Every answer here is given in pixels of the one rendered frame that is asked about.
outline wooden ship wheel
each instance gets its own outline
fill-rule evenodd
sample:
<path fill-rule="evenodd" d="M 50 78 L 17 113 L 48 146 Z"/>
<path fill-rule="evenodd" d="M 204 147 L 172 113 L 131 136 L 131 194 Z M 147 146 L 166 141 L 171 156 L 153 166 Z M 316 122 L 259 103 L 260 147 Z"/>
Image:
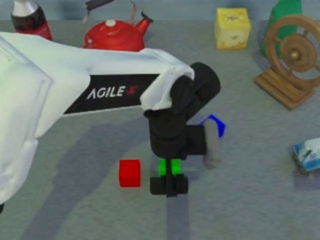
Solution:
<path fill-rule="evenodd" d="M 282 27 L 295 25 L 304 29 L 303 33 L 293 33 L 283 40 L 277 38 Z M 276 21 L 265 36 L 266 57 L 270 62 L 265 72 L 256 77 L 255 82 L 275 99 L 292 110 L 309 99 L 314 88 L 320 85 L 320 65 L 317 65 L 317 48 L 308 35 L 312 34 L 320 44 L 320 24 L 303 15 L 289 15 Z M 282 62 L 278 59 L 276 43 L 280 44 Z M 319 76 L 302 79 L 294 72 L 305 73 L 316 69 Z"/>

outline kettle spout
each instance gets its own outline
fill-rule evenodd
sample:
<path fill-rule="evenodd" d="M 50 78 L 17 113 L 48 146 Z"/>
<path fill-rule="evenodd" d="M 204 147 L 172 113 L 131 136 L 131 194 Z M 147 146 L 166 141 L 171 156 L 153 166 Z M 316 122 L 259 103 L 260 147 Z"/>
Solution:
<path fill-rule="evenodd" d="M 148 27 L 153 20 L 149 18 L 143 11 L 141 12 L 142 19 L 135 25 L 135 28 L 144 36 L 148 30 Z"/>

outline kettle lid knob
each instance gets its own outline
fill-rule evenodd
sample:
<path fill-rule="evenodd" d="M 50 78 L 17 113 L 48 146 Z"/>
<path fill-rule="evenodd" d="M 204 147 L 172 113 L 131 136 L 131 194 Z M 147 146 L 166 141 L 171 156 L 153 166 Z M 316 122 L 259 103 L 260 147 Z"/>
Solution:
<path fill-rule="evenodd" d="M 105 25 L 107 27 L 114 27 L 116 25 L 116 21 L 115 20 L 107 20 L 107 21 L 105 21 Z"/>

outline red x logo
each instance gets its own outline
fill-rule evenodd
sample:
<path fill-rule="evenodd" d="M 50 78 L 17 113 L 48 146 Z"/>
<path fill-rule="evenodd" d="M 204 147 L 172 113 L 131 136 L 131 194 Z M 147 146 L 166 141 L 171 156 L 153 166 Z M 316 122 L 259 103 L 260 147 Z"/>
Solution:
<path fill-rule="evenodd" d="M 129 88 L 125 90 L 125 93 L 127 96 L 131 96 L 136 93 L 136 89 L 137 89 L 137 86 L 129 86 Z"/>

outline red block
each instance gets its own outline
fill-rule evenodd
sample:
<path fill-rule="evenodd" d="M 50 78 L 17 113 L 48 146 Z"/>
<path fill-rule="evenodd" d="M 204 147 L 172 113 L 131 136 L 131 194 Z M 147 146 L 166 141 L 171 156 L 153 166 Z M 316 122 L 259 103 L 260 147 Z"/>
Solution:
<path fill-rule="evenodd" d="M 121 188 L 134 188 L 141 185 L 139 159 L 119 160 L 118 180 Z"/>

